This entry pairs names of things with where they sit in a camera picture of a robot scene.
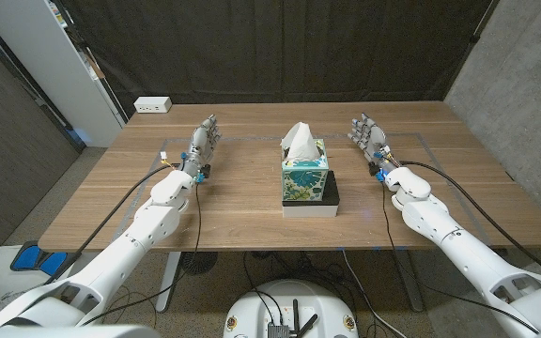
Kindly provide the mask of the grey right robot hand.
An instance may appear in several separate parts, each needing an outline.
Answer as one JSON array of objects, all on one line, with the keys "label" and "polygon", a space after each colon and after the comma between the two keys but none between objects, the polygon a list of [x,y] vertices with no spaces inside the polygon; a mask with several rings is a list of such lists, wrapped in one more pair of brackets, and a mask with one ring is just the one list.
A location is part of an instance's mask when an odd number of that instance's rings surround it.
[{"label": "grey right robot hand", "polygon": [[397,167],[383,129],[366,114],[352,120],[348,138],[363,151],[368,162],[379,169],[392,171]]}]

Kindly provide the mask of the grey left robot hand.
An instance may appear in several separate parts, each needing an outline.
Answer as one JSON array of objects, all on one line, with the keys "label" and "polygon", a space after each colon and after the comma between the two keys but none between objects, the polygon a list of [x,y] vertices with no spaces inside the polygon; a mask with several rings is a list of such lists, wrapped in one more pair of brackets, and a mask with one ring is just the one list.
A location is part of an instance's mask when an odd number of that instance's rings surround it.
[{"label": "grey left robot hand", "polygon": [[221,136],[216,115],[210,115],[194,130],[192,140],[187,148],[185,161],[198,168],[209,164]]}]

